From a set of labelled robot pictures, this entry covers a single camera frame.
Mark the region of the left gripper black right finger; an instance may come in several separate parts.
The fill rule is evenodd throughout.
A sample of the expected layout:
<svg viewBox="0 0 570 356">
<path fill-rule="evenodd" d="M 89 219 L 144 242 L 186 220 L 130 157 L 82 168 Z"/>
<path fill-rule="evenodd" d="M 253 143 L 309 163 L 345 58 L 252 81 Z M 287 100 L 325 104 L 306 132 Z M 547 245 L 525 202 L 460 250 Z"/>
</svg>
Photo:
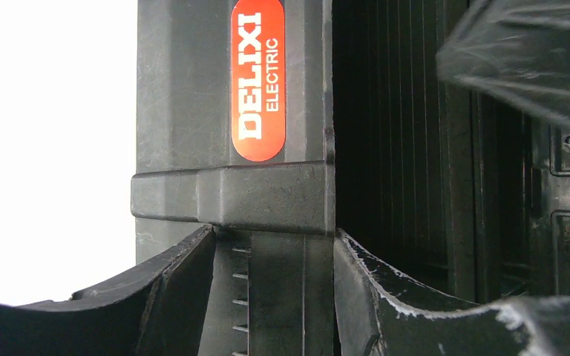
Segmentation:
<svg viewBox="0 0 570 356">
<path fill-rule="evenodd" d="M 570 297 L 475 304 L 415 280 L 345 231 L 333 252 L 343 355 L 570 355 Z"/>
</svg>

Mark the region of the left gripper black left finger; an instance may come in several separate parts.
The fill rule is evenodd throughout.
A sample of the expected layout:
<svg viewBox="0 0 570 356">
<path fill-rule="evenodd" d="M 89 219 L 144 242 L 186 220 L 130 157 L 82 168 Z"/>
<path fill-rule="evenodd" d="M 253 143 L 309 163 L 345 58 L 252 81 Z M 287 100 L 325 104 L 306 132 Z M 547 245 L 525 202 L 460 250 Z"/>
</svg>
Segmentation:
<svg viewBox="0 0 570 356">
<path fill-rule="evenodd" d="M 197 355 L 215 240 L 205 225 L 69 300 L 0 305 L 0 355 Z"/>
</svg>

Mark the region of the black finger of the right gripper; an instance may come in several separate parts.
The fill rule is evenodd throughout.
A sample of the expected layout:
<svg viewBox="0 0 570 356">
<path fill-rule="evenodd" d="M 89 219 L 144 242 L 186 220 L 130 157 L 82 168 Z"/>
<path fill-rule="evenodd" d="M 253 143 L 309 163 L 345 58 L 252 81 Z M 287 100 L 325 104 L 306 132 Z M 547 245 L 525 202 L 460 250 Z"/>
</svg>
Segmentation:
<svg viewBox="0 0 570 356">
<path fill-rule="evenodd" d="M 474 1 L 436 64 L 444 83 L 570 131 L 570 1 Z"/>
</svg>

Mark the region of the black plastic toolbox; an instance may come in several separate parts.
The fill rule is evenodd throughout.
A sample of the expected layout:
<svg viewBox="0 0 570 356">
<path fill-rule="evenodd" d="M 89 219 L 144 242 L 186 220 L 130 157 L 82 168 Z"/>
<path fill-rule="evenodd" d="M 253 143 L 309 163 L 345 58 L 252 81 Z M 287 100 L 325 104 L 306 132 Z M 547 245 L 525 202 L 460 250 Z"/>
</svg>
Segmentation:
<svg viewBox="0 0 570 356">
<path fill-rule="evenodd" d="M 137 259 L 213 228 L 197 355 L 343 355 L 338 230 L 471 303 L 570 297 L 570 131 L 437 75 L 473 2 L 138 2 Z"/>
</svg>

